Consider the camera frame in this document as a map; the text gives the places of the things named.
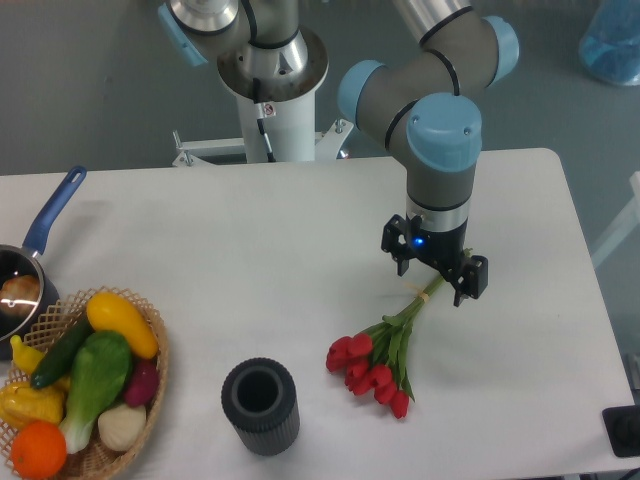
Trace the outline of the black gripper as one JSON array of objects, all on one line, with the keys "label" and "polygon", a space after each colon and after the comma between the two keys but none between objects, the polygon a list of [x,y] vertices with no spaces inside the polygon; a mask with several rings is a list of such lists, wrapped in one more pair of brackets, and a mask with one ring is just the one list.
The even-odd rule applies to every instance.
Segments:
[{"label": "black gripper", "polygon": [[436,232],[426,229],[418,216],[406,220],[392,216],[384,225],[381,249],[396,263],[396,273],[403,276],[412,259],[433,269],[454,289],[453,305],[465,299],[478,299],[488,286],[488,259],[463,254],[467,222],[453,230]]}]

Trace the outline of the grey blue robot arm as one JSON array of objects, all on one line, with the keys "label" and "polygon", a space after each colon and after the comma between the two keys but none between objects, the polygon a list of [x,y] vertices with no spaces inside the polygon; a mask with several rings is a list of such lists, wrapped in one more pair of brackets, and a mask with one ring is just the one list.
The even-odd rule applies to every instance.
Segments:
[{"label": "grey blue robot arm", "polygon": [[[467,1],[399,1],[418,43],[399,69],[365,60],[343,76],[344,119],[406,171],[406,211],[383,229],[381,247],[399,273],[411,260],[437,270],[457,300],[478,298],[488,262],[463,251],[482,119],[476,91],[508,75],[519,58],[513,28]],[[159,20],[192,65],[214,63],[235,96],[247,160],[310,161],[315,99],[328,71],[322,41],[295,1],[166,1]]]}]

